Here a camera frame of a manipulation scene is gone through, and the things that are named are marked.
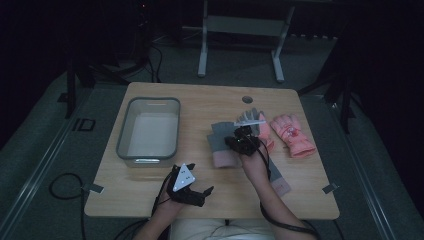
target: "gray carpet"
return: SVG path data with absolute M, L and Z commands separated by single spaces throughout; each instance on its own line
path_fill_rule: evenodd
M 170 45 L 166 38 L 155 41 L 150 56 L 156 68 L 161 61 L 159 77 L 164 83 L 209 84 L 227 86 L 290 88 L 298 90 L 312 83 L 334 42 L 325 39 L 307 41 L 289 38 L 281 57 L 286 82 L 274 80 L 269 51 L 223 43 L 216 36 L 211 43 L 205 78 L 197 77 L 200 55 L 198 35 L 185 44 Z M 149 68 L 130 81 L 150 81 Z M 57 79 L 34 108 L 28 119 L 4 147 L 1 154 L 0 190 L 1 216 L 6 216 L 18 194 L 45 153 L 53 152 L 51 165 L 32 201 L 23 207 L 11 227 L 8 239 L 80 239 L 80 201 L 55 199 L 48 191 L 53 179 L 65 172 L 78 174 L 84 182 L 92 182 L 103 155 L 109 134 L 119 110 L 125 87 L 98 77 L 93 90 L 79 90 L 80 108 L 73 118 L 65 120 L 66 106 L 57 103 L 64 91 L 65 78 Z M 356 118 L 349 120 L 350 135 L 338 124 L 338 110 L 326 104 L 321 95 L 325 87 L 301 97 L 317 147 L 330 182 L 340 186 L 334 194 L 340 208 L 337 224 L 345 239 L 424 239 L 424 224 L 402 186 L 384 146 L 372 124 L 360 110 L 352 106 Z M 77 118 L 95 119 L 92 132 L 72 131 Z M 49 146 L 57 133 L 64 132 L 55 151 Z M 79 194 L 78 182 L 72 178 L 61 181 L 61 194 Z M 383 208 L 385 221 L 374 206 Z M 113 239 L 138 219 L 85 217 L 87 239 Z M 322 239 L 342 239 L 333 221 L 310 221 Z M 381 227 L 381 222 L 388 227 Z

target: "metal stand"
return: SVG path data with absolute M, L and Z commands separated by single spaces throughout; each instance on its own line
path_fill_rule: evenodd
M 284 81 L 280 54 L 287 37 L 287 32 L 295 9 L 294 6 L 289 8 L 286 19 L 283 21 L 208 15 L 208 0 L 204 0 L 203 4 L 202 49 L 197 72 L 199 77 L 206 76 L 208 32 L 226 32 L 279 37 L 277 47 L 271 51 L 271 57 L 274 64 L 276 80 L 278 82 Z

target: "pink glove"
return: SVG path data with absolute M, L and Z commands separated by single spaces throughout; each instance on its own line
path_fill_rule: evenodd
M 292 158 L 302 158 L 313 154 L 316 147 L 302 133 L 300 122 L 296 115 L 277 116 L 270 122 L 272 129 L 290 148 Z

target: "dark background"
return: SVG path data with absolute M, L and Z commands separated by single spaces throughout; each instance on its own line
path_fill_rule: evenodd
M 277 1 L 210 2 L 212 12 L 267 18 L 281 17 L 286 7 L 269 8 Z M 135 37 L 148 39 L 151 30 L 160 27 L 178 42 L 182 25 L 201 26 L 202 8 L 199 0 L 1 1 L 0 147 L 66 70 L 67 57 L 82 66 L 84 57 L 110 65 L 120 58 L 140 57 L 148 44 L 134 54 Z M 421 215 L 423 16 L 424 1 L 306 3 L 297 7 L 290 27 L 290 33 L 310 39 L 339 38 L 337 44 L 345 51 L 332 55 L 327 65 L 334 71 L 352 66 L 354 91 Z

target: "plastic storage bin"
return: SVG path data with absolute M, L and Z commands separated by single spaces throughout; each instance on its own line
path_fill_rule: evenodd
M 170 167 L 177 152 L 180 101 L 176 98 L 131 99 L 116 153 L 128 167 Z

